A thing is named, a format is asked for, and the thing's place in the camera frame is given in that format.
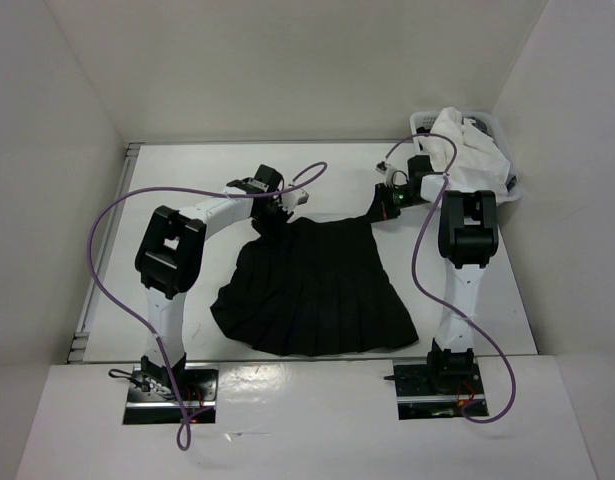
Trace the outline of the black pleated skirt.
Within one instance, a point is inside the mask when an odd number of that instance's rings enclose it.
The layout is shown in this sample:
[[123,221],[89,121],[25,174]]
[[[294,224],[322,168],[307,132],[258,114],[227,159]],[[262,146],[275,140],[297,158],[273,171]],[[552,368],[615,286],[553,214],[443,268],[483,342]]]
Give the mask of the black pleated skirt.
[[299,218],[276,239],[246,243],[210,311],[227,338],[281,356],[395,350],[419,339],[364,216]]

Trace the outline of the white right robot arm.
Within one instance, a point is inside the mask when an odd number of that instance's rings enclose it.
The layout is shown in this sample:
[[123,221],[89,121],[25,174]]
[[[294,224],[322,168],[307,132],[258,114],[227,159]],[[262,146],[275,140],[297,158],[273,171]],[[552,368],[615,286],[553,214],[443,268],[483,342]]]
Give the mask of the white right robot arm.
[[476,374],[475,314],[485,268],[499,245],[496,195],[490,190],[462,191],[447,174],[434,172],[430,157],[407,162],[403,184],[398,170],[382,161],[384,180],[374,186],[367,212],[372,222],[397,218],[407,207],[430,203],[440,209],[438,250],[445,261],[446,284],[441,320],[423,367],[423,381],[435,394],[457,392]]

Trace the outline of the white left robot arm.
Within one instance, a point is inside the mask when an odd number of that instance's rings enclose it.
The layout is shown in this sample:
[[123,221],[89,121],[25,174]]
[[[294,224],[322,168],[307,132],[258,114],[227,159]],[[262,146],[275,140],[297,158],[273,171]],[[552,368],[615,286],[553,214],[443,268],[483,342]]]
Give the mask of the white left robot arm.
[[[288,192],[276,192],[286,188]],[[141,374],[161,398],[171,400],[185,390],[184,304],[199,277],[205,242],[248,219],[261,235],[273,237],[308,198],[305,190],[284,185],[277,170],[261,165],[254,176],[229,182],[216,197],[180,210],[163,205],[153,212],[135,268],[154,329],[141,357]]]

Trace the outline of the white plastic basket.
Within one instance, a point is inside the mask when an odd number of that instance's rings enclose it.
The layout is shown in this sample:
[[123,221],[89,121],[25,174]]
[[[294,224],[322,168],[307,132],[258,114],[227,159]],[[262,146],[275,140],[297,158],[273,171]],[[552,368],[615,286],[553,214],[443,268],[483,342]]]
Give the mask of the white plastic basket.
[[[436,172],[441,172],[444,169],[450,169],[457,156],[456,144],[449,138],[432,133],[416,133],[414,130],[414,122],[424,116],[432,116],[437,118],[440,111],[421,111],[410,116],[411,132],[417,137],[413,140],[415,150],[418,153],[426,154],[431,159],[432,169]],[[508,195],[505,197],[497,196],[498,204],[510,203],[518,200],[521,196],[521,187],[518,185],[518,177],[515,167],[513,166],[512,156],[508,148],[505,134],[499,121],[491,114],[476,111],[476,110],[459,110],[464,118],[476,117],[485,122],[490,129],[491,137],[496,146],[500,149],[503,155],[510,161],[510,173],[506,181]]]

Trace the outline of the white crumpled skirt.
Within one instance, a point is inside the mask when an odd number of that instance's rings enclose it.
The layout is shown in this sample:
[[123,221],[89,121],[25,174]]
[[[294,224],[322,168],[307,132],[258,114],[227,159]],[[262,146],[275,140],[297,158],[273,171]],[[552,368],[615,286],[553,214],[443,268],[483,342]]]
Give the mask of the white crumpled skirt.
[[506,181],[511,163],[491,137],[481,132],[475,121],[464,118],[454,107],[440,111],[431,132],[451,139],[457,156],[449,169],[451,186],[462,191],[491,190],[508,195]]

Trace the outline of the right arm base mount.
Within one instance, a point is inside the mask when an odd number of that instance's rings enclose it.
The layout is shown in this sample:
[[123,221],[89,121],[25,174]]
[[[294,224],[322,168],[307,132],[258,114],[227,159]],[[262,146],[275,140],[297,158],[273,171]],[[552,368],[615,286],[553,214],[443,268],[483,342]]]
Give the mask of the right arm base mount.
[[465,378],[433,379],[426,363],[395,362],[384,380],[395,388],[400,420],[488,417],[483,382],[477,364]]

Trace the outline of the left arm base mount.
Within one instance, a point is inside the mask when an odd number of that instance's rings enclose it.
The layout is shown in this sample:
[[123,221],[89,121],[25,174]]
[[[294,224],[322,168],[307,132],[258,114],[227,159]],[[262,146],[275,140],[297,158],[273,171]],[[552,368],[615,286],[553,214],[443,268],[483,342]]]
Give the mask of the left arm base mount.
[[[123,424],[178,424],[183,420],[172,391],[145,377],[139,366],[131,371],[112,368],[108,376],[129,383]],[[213,367],[192,367],[179,387],[183,404],[192,424],[213,424],[216,418],[219,371]]]

